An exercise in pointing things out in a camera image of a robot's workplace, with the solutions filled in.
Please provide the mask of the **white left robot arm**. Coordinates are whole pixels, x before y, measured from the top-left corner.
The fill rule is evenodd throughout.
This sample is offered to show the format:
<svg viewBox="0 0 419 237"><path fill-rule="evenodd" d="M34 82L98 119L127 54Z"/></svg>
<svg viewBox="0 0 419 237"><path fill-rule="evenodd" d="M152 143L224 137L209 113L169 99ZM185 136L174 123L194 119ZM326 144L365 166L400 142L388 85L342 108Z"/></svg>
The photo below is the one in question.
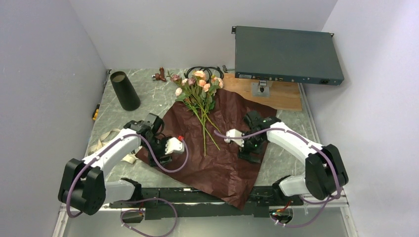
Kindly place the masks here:
<svg viewBox="0 0 419 237"><path fill-rule="evenodd" d="M93 215L102 205L123 201L138 206L143 198L141 184L128 178L105 182L105 177L131 152L145 148L151 164L163 166L171 154L183 153L183 143L175 137L159 138L163 120L149 113L144 120L131 120L107 145L82 160L71 159L64 168L58 200L67 208Z"/></svg>

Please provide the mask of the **dark red wrapping paper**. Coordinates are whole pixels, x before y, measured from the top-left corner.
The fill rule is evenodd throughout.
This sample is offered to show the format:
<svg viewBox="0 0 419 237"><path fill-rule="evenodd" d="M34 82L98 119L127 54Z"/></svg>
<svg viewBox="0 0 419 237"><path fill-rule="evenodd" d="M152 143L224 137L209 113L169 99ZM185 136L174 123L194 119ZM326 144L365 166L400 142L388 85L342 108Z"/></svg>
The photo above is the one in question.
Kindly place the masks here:
<svg viewBox="0 0 419 237"><path fill-rule="evenodd" d="M224 134L230 129L245 132L246 113L257 111L263 118L274 117L277 111L271 107L243 98L224 89L215 95L215 108L210 112L206 128ZM204 137L202 126L196 116L181 102L175 102L161 112L165 124L164 134L182 136L189 154L174 155L165 169L150 167L148 153L141 149L137 157L141 166L134 177L147 188L192 187L215 196L238 209L243 209L261 168L266 144L256 155L257 162L240 159L239 146L226 143L223 138L212 134Z"/></svg>

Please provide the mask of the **red flower bouquet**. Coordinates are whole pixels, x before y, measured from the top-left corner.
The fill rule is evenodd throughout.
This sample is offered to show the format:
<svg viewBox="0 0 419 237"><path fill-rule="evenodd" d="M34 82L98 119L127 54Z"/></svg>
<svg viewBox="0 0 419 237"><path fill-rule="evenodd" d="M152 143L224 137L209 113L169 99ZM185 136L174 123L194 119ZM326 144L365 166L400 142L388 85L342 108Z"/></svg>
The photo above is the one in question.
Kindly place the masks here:
<svg viewBox="0 0 419 237"><path fill-rule="evenodd" d="M219 148L207 129L207 123L219 131L215 122L209 118L209 113L215 108L215 94L224 87L222 79L217 76L211 76L208 79L204 71L194 71L191 77L184 79L178 74L167 72L166 78L178 86L175 91L176 101L183 102L202 126L204 155L207 154L207 137L211 139L216 148Z"/></svg>

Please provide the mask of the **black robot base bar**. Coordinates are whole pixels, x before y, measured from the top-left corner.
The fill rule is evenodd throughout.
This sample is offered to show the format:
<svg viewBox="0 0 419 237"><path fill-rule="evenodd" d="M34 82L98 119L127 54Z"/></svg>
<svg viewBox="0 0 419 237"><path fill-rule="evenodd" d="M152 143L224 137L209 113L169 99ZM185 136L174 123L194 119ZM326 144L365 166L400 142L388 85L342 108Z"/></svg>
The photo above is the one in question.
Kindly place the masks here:
<svg viewBox="0 0 419 237"><path fill-rule="evenodd" d="M290 212L303 201L297 195L287 197L280 193L279 185L254 186L242 210L221 199L195 188L142 188L130 203L116 201L112 209L132 208L143 211L145 220L160 220L173 217L176 210L179 217L252 216L269 217L279 208L290 220Z"/></svg>

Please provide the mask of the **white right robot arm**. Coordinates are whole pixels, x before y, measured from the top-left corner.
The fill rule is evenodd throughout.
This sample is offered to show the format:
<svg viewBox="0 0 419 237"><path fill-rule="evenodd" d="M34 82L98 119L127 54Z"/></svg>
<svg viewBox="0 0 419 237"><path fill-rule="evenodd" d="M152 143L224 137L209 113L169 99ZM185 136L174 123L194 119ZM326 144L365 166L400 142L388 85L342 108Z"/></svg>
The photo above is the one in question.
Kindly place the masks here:
<svg viewBox="0 0 419 237"><path fill-rule="evenodd" d="M284 205L293 196L312 195L320 202L326 198L339 198L342 188L349 181L338 148L313 142L290 129L276 117L263 118L258 112L250 111L244 117L249 131L228 131L239 145L238 157L251 163L260 163L257 157L265 143L282 147L295 156L303 165L304 173L285 176L272 185L272 198Z"/></svg>

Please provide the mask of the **beige ribbon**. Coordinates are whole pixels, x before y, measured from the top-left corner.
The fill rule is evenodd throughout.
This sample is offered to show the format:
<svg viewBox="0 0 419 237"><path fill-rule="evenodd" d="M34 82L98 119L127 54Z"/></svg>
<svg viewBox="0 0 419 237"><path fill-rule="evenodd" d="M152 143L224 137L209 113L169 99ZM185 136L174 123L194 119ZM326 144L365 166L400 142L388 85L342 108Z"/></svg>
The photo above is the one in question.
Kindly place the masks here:
<svg viewBox="0 0 419 237"><path fill-rule="evenodd" d="M87 149L87 154L91 155L95 153L96 151L100 150L102 147L104 147L111 141L111 139L109 138L111 135L118 135L120 131L121 131L120 129L115 128L99 136L97 142ZM135 156L135 154L138 151L139 149L131 151L129 154L123 157L122 161L126 161L130 164L134 164L138 160L138 158Z"/></svg>

